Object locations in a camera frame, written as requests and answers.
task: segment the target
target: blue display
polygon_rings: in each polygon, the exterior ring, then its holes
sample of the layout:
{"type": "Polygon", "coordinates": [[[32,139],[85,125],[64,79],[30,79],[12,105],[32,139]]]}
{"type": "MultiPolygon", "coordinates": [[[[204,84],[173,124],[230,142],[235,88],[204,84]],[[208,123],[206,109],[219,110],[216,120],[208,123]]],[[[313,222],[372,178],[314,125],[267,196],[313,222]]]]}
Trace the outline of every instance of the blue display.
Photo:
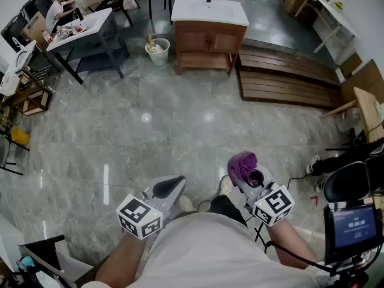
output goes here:
{"type": "Polygon", "coordinates": [[[346,247],[376,236],[372,207],[334,212],[335,248],[346,247]]]}

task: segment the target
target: shoe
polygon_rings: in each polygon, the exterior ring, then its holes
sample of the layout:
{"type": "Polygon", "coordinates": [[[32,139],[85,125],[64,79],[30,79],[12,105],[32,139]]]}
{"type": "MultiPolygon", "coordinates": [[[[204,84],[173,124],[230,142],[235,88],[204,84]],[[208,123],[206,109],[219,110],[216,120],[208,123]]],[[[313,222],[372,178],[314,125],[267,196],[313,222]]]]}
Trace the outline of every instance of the shoe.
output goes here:
{"type": "Polygon", "coordinates": [[[308,164],[307,167],[305,168],[305,172],[306,172],[308,175],[312,174],[312,173],[313,173],[313,165],[314,165],[316,162],[320,161],[320,160],[321,160],[321,158],[320,158],[319,155],[315,155],[315,156],[313,156],[313,158],[312,158],[312,160],[311,160],[311,163],[308,164]]]}
{"type": "Polygon", "coordinates": [[[326,178],[324,178],[320,183],[314,186],[314,190],[316,191],[316,193],[321,193],[324,190],[325,182],[326,178]]]}
{"type": "Polygon", "coordinates": [[[229,176],[223,176],[222,179],[220,180],[219,184],[219,192],[218,195],[225,195],[229,197],[229,193],[233,189],[233,184],[232,181],[230,180],[229,176]]]}
{"type": "Polygon", "coordinates": [[[197,211],[197,209],[193,206],[192,201],[185,195],[179,197],[179,205],[181,210],[184,212],[197,211]]]}

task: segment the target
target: wastebasket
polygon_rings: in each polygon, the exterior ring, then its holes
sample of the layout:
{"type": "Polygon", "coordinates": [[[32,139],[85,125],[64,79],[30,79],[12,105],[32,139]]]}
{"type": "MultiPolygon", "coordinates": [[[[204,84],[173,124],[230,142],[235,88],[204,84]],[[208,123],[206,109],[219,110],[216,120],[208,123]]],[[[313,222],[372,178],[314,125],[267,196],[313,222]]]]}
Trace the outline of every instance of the wastebasket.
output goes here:
{"type": "Polygon", "coordinates": [[[148,52],[155,65],[163,65],[168,61],[169,41],[165,38],[155,38],[152,40],[155,45],[159,45],[164,49],[163,52],[152,53],[148,51],[148,44],[145,44],[145,51],[148,52]]]}
{"type": "Polygon", "coordinates": [[[27,135],[19,127],[15,127],[12,131],[12,141],[14,141],[18,144],[21,144],[21,145],[28,145],[29,135],[27,135]]]}

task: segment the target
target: cardboard box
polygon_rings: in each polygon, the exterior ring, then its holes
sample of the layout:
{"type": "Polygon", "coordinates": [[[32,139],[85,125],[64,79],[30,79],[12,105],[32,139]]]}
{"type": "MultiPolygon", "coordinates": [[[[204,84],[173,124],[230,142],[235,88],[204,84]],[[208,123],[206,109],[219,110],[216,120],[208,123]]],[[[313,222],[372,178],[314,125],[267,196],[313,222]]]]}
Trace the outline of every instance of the cardboard box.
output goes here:
{"type": "MultiPolygon", "coordinates": [[[[304,1],[305,0],[281,0],[281,3],[286,11],[290,15],[294,16],[304,1]]],[[[315,2],[314,0],[310,0],[308,3],[313,7],[321,8],[321,4],[318,1],[315,2]]],[[[312,7],[306,5],[300,12],[298,18],[305,20],[306,22],[313,23],[317,18],[317,13],[313,10],[312,7]]]]}
{"type": "Polygon", "coordinates": [[[42,31],[45,29],[46,19],[40,12],[37,12],[20,34],[21,36],[26,37],[30,41],[35,40],[37,45],[42,48],[44,47],[44,44],[46,42],[42,33],[42,31]]]}

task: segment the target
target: white sink countertop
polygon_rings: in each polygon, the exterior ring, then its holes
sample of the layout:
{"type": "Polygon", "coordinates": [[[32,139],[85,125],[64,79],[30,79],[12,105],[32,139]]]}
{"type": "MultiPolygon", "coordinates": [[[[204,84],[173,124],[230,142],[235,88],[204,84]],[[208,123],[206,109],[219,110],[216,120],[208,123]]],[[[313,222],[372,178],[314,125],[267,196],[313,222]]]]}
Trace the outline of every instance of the white sink countertop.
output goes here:
{"type": "Polygon", "coordinates": [[[57,47],[60,47],[64,44],[70,43],[71,41],[74,41],[78,38],[82,38],[87,35],[91,35],[93,33],[97,33],[100,28],[102,27],[103,23],[106,21],[108,16],[112,13],[111,8],[107,8],[105,10],[101,10],[99,12],[95,12],[89,15],[84,16],[84,20],[80,21],[80,19],[76,19],[70,23],[67,23],[64,26],[73,26],[73,27],[84,27],[86,26],[87,29],[79,34],[72,35],[67,38],[60,38],[57,35],[53,38],[53,41],[49,44],[47,51],[51,51],[52,49],[55,49],[57,47]]]}
{"type": "Polygon", "coordinates": [[[240,2],[227,0],[175,0],[172,21],[221,22],[249,26],[240,2]]]}

